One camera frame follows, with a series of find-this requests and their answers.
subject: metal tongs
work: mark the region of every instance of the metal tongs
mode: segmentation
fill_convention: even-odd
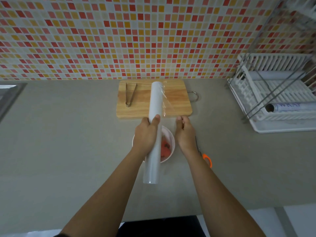
[[[131,104],[132,104],[132,101],[133,101],[133,97],[134,97],[134,93],[135,93],[135,90],[136,90],[136,87],[137,87],[137,83],[135,85],[135,88],[134,88],[133,93],[132,93],[132,97],[130,98],[129,102],[127,101],[127,82],[125,84],[126,84],[125,85],[125,95],[126,95],[126,97],[125,97],[125,105],[126,105],[126,107],[130,107]]]

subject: cylindrical tube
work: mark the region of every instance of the cylindrical tube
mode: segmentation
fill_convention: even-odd
[[[315,111],[316,101],[270,103],[265,106],[267,112],[279,113],[285,111]]]
[[[163,87],[160,81],[155,81],[151,85],[150,105],[149,105],[149,122],[153,120],[155,115],[162,115],[162,96]],[[145,170],[143,183],[157,184],[159,181],[160,167],[160,152],[161,152],[161,122],[158,125],[157,138],[151,152],[145,158]]]

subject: sink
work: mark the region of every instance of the sink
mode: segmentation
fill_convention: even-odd
[[[0,122],[25,86],[26,83],[17,83],[14,85],[0,84]]]

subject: person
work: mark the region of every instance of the person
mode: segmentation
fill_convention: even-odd
[[[58,237],[205,236],[196,216],[195,219],[191,216],[129,222],[119,228],[140,165],[156,141],[159,122],[159,115],[155,116],[152,123],[149,123],[148,118],[142,119],[135,129],[131,151],[71,218]],[[177,117],[176,125],[175,138],[188,161],[210,236],[265,236],[251,215],[199,155],[195,129],[189,118]]]

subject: hand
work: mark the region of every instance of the hand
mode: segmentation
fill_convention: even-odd
[[[151,124],[149,124],[148,118],[144,117],[142,122],[135,128],[132,150],[135,150],[143,158],[154,147],[159,123],[160,115],[156,115]]]
[[[195,155],[198,149],[195,143],[195,129],[187,116],[178,116],[176,119],[176,141],[185,157]]]

